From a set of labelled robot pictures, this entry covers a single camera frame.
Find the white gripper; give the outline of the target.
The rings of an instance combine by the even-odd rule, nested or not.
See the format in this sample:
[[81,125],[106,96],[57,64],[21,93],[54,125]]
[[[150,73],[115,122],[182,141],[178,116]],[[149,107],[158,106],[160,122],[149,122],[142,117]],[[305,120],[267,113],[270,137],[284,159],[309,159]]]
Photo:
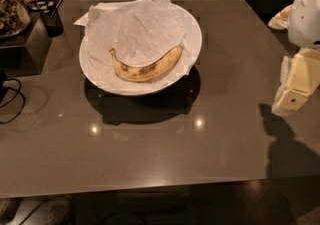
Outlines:
[[302,47],[281,63],[272,113],[286,116],[298,111],[320,86],[320,51],[315,50],[320,48],[320,0],[294,0],[272,17],[268,26],[286,29],[289,41]]

